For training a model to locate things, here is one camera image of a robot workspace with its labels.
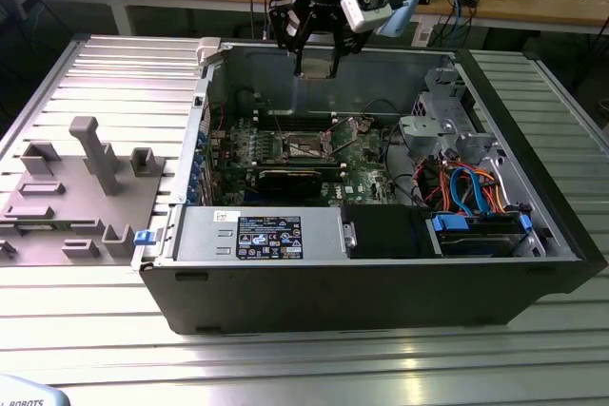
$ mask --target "table leg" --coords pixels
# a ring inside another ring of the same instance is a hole
[[[127,6],[119,1],[112,1],[109,5],[112,9],[112,16],[114,16],[114,22],[116,23],[119,35],[135,35],[135,29],[131,24]]]
[[[20,0],[0,0],[0,4],[19,21],[25,21],[28,19],[28,14],[23,9],[23,5]]]
[[[412,37],[413,47],[427,47],[427,43],[429,43],[429,39],[431,38],[431,32],[433,32],[434,26],[438,24],[439,18],[440,16],[436,14],[424,15],[419,18],[415,35]]]

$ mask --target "green circuit board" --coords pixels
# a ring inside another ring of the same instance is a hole
[[[261,130],[239,119],[211,140],[214,204],[266,203],[260,190],[264,172],[319,177],[321,189],[301,205],[335,206],[396,203],[380,161],[382,133],[370,122],[343,119],[329,131]]]

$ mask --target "motherboard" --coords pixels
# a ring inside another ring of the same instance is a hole
[[[210,135],[216,205],[395,203],[383,167],[383,129],[358,117],[239,118]]]

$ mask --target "metal slotted table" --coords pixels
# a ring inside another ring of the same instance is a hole
[[[196,46],[96,36],[72,43],[0,143],[0,196],[23,172],[16,156],[28,141],[80,153],[67,126],[87,113],[117,154],[146,145],[167,159],[150,226],[163,223],[200,71]],[[541,64],[473,55],[494,72],[489,80],[506,91],[500,96],[607,254],[609,198],[594,184],[609,177],[602,137]],[[591,190],[582,195],[573,181],[588,175]],[[183,337],[168,329],[129,266],[8,267],[0,268],[0,372],[57,386],[75,406],[604,405],[608,301],[605,270],[507,326]]]

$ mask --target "blue cable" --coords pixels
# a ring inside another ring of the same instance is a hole
[[[457,19],[455,19],[455,24],[453,24],[453,28],[450,30],[450,39],[448,40],[448,46],[452,47],[455,39],[455,30],[457,29],[457,25],[459,24],[459,20],[461,19],[461,5],[459,5],[459,0],[454,0],[455,9],[457,9]]]
[[[465,168],[464,166],[460,166],[459,168],[455,169],[455,171],[453,171],[453,174],[450,175],[450,197],[453,199],[453,202],[455,202],[455,204],[460,209],[465,211],[467,213],[467,216],[469,216],[469,217],[474,216],[474,212],[471,209],[469,209],[465,204],[463,204],[461,202],[461,199],[457,195],[457,178],[459,178],[459,173],[461,173],[462,171],[468,172],[472,178],[472,187],[474,188],[474,196],[476,197],[476,203],[478,204],[478,209],[482,213],[489,213],[490,208],[488,206],[488,203],[484,199],[484,196],[482,195],[482,189],[480,187],[480,182],[478,181],[478,176],[476,175],[476,173],[473,170],[470,170],[469,168]]]

